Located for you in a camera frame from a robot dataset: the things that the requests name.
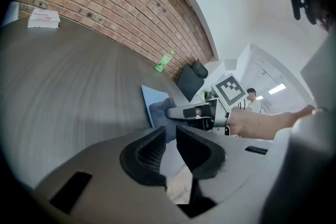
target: gray cloth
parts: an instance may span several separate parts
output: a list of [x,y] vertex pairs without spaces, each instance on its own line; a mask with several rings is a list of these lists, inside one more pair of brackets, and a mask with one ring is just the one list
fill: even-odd
[[166,143],[176,139],[176,126],[188,125],[186,121],[178,121],[167,118],[166,110],[170,108],[175,108],[176,105],[172,98],[167,98],[162,102],[154,103],[149,106],[151,112],[152,120],[155,127],[165,126],[166,127]]

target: ceiling light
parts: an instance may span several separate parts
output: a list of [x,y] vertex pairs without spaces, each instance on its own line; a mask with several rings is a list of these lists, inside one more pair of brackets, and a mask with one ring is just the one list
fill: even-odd
[[269,92],[270,94],[274,94],[274,93],[279,92],[279,91],[281,91],[281,90],[283,90],[283,89],[285,89],[285,88],[286,88],[286,86],[282,83],[282,84],[276,86],[275,88],[271,89],[271,90],[268,91],[268,92]]

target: table surface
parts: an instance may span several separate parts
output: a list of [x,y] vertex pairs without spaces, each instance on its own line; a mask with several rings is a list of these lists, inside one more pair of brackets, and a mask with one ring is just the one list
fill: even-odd
[[[65,18],[59,29],[11,23],[0,45],[1,144],[14,174],[32,187],[85,147],[149,128],[141,85],[188,104],[154,63]],[[163,160],[167,176],[183,164],[175,145]]]

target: black chair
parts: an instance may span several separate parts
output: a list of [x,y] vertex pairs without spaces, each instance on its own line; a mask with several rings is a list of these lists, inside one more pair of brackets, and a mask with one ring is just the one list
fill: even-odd
[[177,82],[177,87],[190,102],[198,90],[203,86],[204,79],[208,76],[208,71],[197,61],[193,66],[185,65]]

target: white box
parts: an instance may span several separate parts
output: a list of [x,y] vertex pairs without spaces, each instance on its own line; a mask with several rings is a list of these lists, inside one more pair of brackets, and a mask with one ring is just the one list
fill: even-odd
[[59,22],[58,12],[35,8],[29,17],[28,27],[58,28]]

